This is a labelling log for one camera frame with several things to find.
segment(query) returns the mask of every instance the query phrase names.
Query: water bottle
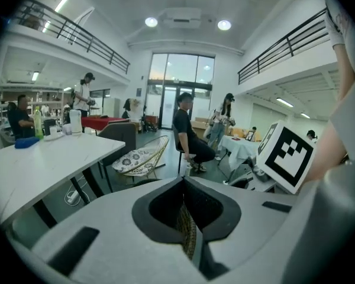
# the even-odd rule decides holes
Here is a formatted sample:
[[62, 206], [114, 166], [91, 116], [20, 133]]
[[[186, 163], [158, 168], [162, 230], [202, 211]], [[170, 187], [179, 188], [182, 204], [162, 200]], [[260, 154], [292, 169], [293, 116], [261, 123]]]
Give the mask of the water bottle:
[[82, 133], [82, 113], [76, 109], [71, 109], [70, 123], [72, 135], [80, 135]]
[[40, 112], [40, 107], [37, 106], [35, 108], [35, 112], [34, 112], [34, 130], [35, 132], [35, 136], [38, 137], [39, 139], [43, 138], [43, 131], [42, 131], [42, 116], [41, 116], [41, 112]]

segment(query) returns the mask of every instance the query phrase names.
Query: hat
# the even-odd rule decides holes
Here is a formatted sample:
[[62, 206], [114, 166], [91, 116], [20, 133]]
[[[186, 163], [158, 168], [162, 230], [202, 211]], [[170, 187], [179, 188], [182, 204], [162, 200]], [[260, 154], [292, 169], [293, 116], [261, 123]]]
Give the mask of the hat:
[[90, 78], [91, 80], [95, 80], [96, 78], [93, 76], [93, 73], [86, 73], [84, 78]]
[[228, 93], [226, 96], [225, 96], [225, 99], [229, 99], [231, 102], [234, 102], [235, 99], [234, 99], [234, 96], [232, 93]]

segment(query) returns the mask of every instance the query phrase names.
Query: hand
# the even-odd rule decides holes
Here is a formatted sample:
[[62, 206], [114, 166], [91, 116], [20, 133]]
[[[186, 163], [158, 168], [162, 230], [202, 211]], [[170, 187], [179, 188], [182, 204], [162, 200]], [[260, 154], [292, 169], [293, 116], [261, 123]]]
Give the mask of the hand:
[[187, 160], [188, 162], [191, 161], [191, 157], [189, 157], [189, 153], [184, 153], [184, 159]]

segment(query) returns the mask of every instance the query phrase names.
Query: white table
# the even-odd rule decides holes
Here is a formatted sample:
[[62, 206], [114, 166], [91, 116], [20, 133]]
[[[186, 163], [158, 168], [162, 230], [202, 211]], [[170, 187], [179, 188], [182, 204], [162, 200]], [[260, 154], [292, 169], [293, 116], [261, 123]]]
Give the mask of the white table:
[[246, 139], [233, 140], [230, 135], [222, 137], [218, 150], [227, 149], [231, 152], [229, 157], [229, 166], [231, 171], [236, 170], [248, 157], [256, 155], [256, 150], [260, 142], [250, 142]]
[[89, 167], [124, 146], [121, 141], [81, 134], [41, 140], [27, 149], [1, 149], [0, 224], [6, 227], [26, 209], [43, 205], [48, 193], [80, 172], [97, 197], [104, 195]]

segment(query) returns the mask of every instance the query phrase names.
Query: white tablecloth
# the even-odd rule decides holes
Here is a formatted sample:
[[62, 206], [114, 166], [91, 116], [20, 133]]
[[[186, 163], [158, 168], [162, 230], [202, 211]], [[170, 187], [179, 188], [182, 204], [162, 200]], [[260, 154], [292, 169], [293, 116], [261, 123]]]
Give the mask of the white tablecloth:
[[236, 170], [248, 157], [256, 155], [260, 142], [250, 142], [246, 139], [233, 140], [232, 136], [225, 135], [218, 145], [218, 150], [227, 149], [231, 152], [229, 157], [230, 169]]

